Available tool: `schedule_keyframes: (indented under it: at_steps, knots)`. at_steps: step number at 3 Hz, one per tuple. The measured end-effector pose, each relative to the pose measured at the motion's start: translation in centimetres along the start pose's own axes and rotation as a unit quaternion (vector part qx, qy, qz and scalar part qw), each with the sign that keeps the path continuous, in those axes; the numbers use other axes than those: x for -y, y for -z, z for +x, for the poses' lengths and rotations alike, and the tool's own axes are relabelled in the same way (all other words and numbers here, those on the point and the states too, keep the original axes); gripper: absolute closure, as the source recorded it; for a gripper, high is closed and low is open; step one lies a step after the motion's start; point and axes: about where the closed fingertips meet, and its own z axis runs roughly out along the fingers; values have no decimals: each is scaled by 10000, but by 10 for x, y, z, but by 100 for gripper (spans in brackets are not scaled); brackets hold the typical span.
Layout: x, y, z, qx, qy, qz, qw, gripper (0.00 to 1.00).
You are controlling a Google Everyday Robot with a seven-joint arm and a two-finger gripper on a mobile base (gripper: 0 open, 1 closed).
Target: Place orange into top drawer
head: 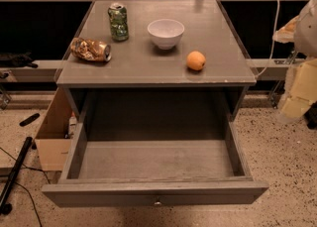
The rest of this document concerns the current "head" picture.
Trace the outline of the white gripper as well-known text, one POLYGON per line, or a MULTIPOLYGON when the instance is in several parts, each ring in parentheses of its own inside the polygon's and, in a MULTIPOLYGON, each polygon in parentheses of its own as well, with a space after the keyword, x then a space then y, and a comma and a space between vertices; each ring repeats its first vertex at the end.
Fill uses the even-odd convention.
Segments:
POLYGON ((278 103, 278 120, 291 123, 317 102, 317 0, 309 2, 272 37, 279 43, 293 43, 309 58, 293 64, 286 73, 284 93, 278 103))

